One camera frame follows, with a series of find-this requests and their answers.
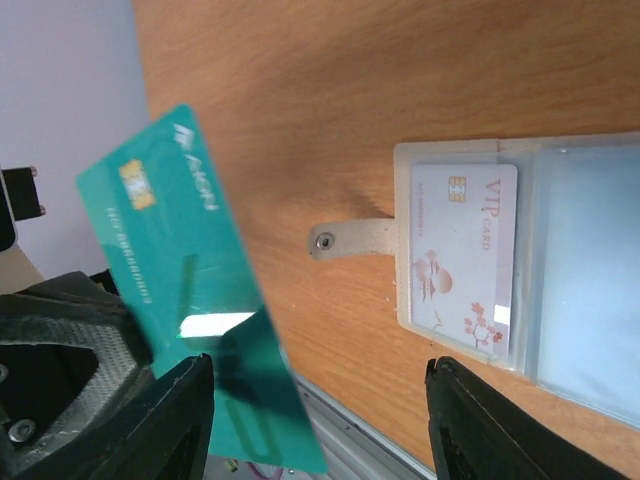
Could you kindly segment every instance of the screw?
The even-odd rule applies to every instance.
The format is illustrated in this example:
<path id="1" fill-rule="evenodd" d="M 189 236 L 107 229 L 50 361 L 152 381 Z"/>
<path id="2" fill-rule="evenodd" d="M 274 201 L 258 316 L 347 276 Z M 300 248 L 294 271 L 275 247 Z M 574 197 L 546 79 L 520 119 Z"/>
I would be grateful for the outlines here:
<path id="1" fill-rule="evenodd" d="M 24 443 L 36 433 L 36 422 L 28 418 L 18 420 L 9 429 L 9 439 L 13 443 Z"/>
<path id="2" fill-rule="evenodd" d="M 316 247 L 318 247 L 320 250 L 329 250 L 333 246 L 334 242 L 335 238 L 333 237 L 333 235 L 329 232 L 324 232 L 318 235 L 318 238 L 316 238 Z"/>

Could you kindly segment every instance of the wooden surface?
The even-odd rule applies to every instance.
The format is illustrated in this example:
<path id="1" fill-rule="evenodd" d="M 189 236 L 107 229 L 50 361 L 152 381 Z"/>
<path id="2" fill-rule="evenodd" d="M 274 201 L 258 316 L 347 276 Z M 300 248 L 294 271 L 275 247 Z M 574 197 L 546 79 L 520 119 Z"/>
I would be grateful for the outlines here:
<path id="1" fill-rule="evenodd" d="M 293 366 L 432 465 L 424 371 L 451 352 L 397 324 L 392 258 L 315 263 L 306 234 L 392 215 L 398 142 L 640 129 L 637 1 L 134 4 L 151 112 L 197 110 Z M 640 475 L 640 433 L 465 363 Z"/>

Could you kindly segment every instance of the teal card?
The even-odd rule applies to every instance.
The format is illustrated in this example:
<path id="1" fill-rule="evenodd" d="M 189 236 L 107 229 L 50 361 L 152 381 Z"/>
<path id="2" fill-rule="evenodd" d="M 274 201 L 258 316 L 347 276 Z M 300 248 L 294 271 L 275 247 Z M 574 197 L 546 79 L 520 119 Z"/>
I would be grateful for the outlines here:
<path id="1" fill-rule="evenodd" d="M 177 107 L 77 185 L 155 375 L 213 359 L 209 452 L 326 472 L 193 111 Z"/>

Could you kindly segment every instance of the pink tree print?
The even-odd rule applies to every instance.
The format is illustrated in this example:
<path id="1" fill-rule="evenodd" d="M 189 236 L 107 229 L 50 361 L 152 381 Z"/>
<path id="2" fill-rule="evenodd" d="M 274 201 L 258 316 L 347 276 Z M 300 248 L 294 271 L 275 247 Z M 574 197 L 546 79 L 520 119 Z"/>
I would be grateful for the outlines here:
<path id="1" fill-rule="evenodd" d="M 476 341 L 476 348 L 481 344 L 487 346 L 489 342 L 498 343 L 502 340 L 502 333 L 496 332 L 493 325 L 490 325 L 487 319 L 484 318 L 484 307 L 482 305 L 477 302 L 472 303 L 471 311 L 476 314 L 476 318 L 474 320 L 470 318 L 464 319 L 466 325 L 464 331 L 473 335 Z"/>

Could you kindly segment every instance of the purple wire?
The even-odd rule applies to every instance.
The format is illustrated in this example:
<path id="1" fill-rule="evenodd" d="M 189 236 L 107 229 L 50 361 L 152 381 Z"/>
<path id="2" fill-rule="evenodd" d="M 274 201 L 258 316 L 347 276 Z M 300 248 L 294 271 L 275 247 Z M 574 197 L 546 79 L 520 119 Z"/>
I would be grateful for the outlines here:
<path id="1" fill-rule="evenodd" d="M 284 468 L 278 468 L 274 474 L 270 477 L 267 477 L 264 473 L 260 471 L 258 467 L 256 467 L 253 463 L 247 462 L 247 466 L 253 472 L 253 474 L 260 478 L 261 480 L 280 480 L 282 478 L 282 474 L 284 473 Z"/>

